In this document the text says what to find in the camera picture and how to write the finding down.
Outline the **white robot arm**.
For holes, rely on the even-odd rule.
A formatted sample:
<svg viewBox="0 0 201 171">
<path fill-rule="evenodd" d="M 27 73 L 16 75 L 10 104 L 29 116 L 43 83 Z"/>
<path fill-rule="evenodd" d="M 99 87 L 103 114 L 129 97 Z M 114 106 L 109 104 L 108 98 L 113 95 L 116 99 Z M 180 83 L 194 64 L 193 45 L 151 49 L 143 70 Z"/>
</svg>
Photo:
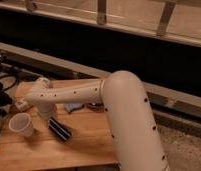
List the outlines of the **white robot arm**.
<svg viewBox="0 0 201 171">
<path fill-rule="evenodd" d="M 40 78 L 26 100 L 45 120 L 55 115 L 58 103 L 101 102 L 121 171 L 170 171 L 147 93 L 131 72 L 117 71 L 105 79 L 63 88 Z"/>
</svg>

